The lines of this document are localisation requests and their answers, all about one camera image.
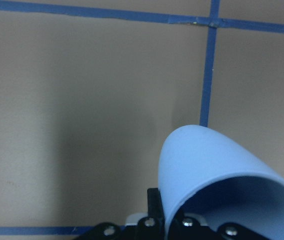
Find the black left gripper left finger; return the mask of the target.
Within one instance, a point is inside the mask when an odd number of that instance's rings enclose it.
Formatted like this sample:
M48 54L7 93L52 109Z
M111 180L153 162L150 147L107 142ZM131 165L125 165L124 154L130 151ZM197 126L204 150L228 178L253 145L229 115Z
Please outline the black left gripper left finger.
M78 236L79 240L163 240L165 239L164 213L157 188L147 190L146 216L132 217L124 228L103 222Z

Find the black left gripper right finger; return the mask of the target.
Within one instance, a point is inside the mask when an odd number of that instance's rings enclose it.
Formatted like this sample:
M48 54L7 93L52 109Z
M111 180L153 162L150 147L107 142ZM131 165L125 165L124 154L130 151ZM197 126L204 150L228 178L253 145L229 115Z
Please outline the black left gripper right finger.
M209 227L206 219L179 209L173 218L174 240L266 240L267 237L234 222Z

